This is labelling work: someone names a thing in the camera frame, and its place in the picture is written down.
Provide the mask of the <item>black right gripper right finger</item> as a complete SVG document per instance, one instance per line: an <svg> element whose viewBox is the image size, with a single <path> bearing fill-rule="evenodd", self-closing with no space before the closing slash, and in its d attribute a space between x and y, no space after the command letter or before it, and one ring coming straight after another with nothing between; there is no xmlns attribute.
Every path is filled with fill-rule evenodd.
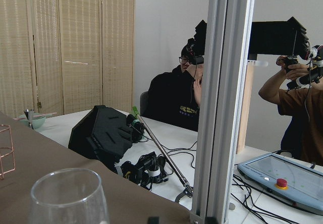
<svg viewBox="0 0 323 224"><path fill-rule="evenodd" d="M207 216L204 220L205 224L218 224L218 221L215 217L213 216Z"/></svg>

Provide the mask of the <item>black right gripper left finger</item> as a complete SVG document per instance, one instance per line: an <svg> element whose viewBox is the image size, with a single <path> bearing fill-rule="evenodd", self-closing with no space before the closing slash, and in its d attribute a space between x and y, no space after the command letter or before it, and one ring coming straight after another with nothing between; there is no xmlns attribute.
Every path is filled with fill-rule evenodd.
<svg viewBox="0 0 323 224"><path fill-rule="evenodd" d="M147 224L159 224L159 216L150 216Z"/></svg>

